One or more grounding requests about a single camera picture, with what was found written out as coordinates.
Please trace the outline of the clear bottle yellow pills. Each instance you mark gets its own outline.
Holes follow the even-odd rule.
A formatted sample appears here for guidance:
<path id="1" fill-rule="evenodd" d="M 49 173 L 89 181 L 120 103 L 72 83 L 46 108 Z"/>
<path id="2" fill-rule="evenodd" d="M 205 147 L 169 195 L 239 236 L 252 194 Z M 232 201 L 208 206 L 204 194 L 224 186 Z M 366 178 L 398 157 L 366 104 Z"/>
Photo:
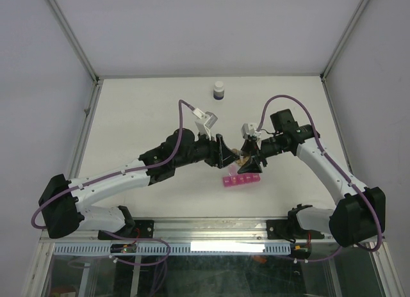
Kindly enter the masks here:
<path id="1" fill-rule="evenodd" d="M 242 167 L 250 158 L 250 154 L 248 152 L 244 152 L 236 148 L 233 148 L 232 151 L 238 156 L 238 159 L 235 161 L 235 163 L 239 167 Z"/>

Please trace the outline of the pink weekly pill organizer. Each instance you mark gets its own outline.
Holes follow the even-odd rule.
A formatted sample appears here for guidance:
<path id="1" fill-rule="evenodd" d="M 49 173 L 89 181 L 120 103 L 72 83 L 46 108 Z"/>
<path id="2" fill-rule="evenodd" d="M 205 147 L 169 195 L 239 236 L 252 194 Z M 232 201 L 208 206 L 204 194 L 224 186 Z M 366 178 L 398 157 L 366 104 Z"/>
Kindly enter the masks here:
<path id="1" fill-rule="evenodd" d="M 228 174 L 222 177 L 222 184 L 225 188 L 257 183 L 261 180 L 258 173 L 238 173 L 239 166 L 236 163 L 229 165 L 227 170 Z"/>

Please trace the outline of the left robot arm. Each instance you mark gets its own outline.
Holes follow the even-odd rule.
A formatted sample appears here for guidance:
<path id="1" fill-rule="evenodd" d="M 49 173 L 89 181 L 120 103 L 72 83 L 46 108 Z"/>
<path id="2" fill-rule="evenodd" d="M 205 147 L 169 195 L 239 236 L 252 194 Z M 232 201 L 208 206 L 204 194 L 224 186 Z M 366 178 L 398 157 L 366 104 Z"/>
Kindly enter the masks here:
<path id="1" fill-rule="evenodd" d="M 52 239 L 77 230 L 107 231 L 127 238 L 135 225 L 128 208 L 97 207 L 97 202 L 163 182 L 182 166 L 204 161 L 211 167 L 225 168 L 238 158 L 220 134 L 208 138 L 204 134 L 196 136 L 189 129 L 176 130 L 158 147 L 107 173 L 71 180 L 63 174 L 52 177 L 38 201 L 45 229 Z"/>

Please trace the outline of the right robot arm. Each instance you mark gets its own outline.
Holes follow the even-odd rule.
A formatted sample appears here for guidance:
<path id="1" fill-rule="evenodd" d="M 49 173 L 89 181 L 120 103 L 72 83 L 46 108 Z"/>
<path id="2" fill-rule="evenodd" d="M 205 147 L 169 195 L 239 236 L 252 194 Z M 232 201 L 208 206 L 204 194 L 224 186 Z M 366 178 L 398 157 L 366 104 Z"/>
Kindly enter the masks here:
<path id="1" fill-rule="evenodd" d="M 299 204 L 288 211 L 285 224 L 275 231 L 294 241 L 310 230 L 330 234 L 342 247 L 376 237 L 382 240 L 386 221 L 386 196 L 345 171 L 322 145 L 313 125 L 299 125 L 289 109 L 270 116 L 274 133 L 262 140 L 256 124 L 243 124 L 241 152 L 248 160 L 239 174 L 261 173 L 269 157 L 290 152 L 305 163 L 330 193 L 335 207 L 323 209 Z"/>

